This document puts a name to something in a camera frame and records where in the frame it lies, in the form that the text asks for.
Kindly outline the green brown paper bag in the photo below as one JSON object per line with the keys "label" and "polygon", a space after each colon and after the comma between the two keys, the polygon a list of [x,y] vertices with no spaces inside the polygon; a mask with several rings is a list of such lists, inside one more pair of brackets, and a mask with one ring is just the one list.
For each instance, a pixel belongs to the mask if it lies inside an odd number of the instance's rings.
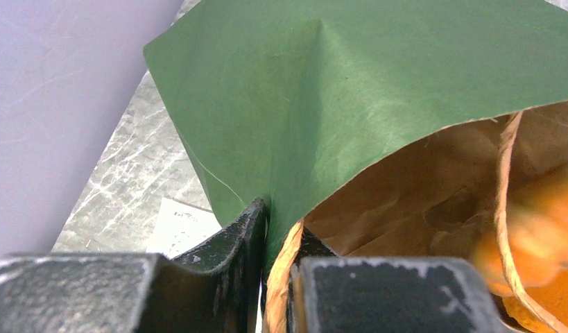
{"label": "green brown paper bag", "polygon": [[[288,332],[305,230],[339,257],[472,264],[513,296],[508,195],[568,164],[568,12],[545,1],[201,1],[144,47],[221,223],[268,210],[265,332]],[[506,315],[511,331],[530,332]]]}

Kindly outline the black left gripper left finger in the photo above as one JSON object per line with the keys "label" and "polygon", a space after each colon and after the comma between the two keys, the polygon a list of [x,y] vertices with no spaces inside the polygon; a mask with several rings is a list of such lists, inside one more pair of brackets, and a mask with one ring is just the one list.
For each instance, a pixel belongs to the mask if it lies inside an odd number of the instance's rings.
{"label": "black left gripper left finger", "polygon": [[254,332],[268,210],[254,199],[173,259],[157,253],[0,259],[0,332]]}

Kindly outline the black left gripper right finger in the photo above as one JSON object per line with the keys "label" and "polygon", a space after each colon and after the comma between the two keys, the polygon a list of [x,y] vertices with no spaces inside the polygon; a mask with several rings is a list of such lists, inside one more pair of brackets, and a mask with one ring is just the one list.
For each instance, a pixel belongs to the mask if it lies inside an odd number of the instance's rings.
{"label": "black left gripper right finger", "polygon": [[305,230],[288,332],[510,332],[479,274],[453,257],[339,257]]}

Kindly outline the orange fake pastry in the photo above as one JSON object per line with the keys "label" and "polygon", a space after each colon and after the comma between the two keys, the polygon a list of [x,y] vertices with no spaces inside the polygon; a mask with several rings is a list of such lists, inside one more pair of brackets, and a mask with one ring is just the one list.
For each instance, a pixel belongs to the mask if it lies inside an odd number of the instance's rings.
{"label": "orange fake pastry", "polygon": [[[510,251],[527,294],[568,327],[568,164],[518,187],[508,195]],[[530,332],[550,332],[512,294],[504,277],[497,236],[482,233],[470,255],[506,315]]]}

